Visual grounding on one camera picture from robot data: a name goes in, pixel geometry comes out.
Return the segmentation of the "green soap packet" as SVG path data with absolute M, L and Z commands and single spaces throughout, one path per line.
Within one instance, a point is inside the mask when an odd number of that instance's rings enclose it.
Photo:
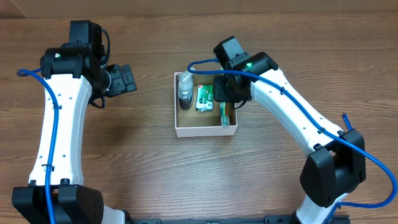
M 213 86 L 198 85 L 195 109 L 199 112 L 213 110 Z

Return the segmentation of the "white green toothbrush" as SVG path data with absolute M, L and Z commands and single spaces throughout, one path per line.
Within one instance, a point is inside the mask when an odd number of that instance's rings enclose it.
M 220 119 L 221 119 L 221 126 L 223 128 L 228 128 L 230 126 L 229 116 L 226 113 L 226 103 L 220 103 Z

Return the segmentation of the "clear spray bottle dark liquid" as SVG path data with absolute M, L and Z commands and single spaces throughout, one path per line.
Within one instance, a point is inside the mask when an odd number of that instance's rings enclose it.
M 182 72 L 178 77 L 178 100 L 182 110 L 189 110 L 193 101 L 193 74 Z

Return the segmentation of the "blue disposable razor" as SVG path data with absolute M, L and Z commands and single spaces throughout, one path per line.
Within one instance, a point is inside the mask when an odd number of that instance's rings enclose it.
M 350 122 L 350 120 L 348 118 L 348 115 L 346 113 L 343 113 L 342 114 L 342 118 L 343 118 L 343 121 L 344 121 L 344 123 L 346 125 L 347 130 L 351 131 L 353 129 L 353 127 L 352 127 L 351 122 Z

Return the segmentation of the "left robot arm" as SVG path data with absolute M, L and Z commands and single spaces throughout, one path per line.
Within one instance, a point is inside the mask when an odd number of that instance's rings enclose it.
M 36 70 L 20 69 L 45 89 L 40 146 L 25 187 L 12 204 L 29 223 L 131 223 L 130 214 L 104 204 L 99 190 L 84 185 L 81 147 L 86 109 L 136 90 L 128 65 L 109 64 L 107 31 L 89 20 L 71 21 L 69 41 L 49 48 Z

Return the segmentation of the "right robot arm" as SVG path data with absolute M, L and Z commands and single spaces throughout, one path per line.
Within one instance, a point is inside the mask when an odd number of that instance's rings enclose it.
M 306 196 L 295 223 L 329 223 L 332 210 L 366 178 L 365 157 L 340 141 L 364 149 L 355 129 L 344 132 L 317 112 L 292 87 L 278 64 L 265 52 L 249 55 L 235 36 L 213 53 L 228 74 L 215 76 L 215 101 L 254 100 L 267 108 L 301 148 L 306 161 L 300 183 Z

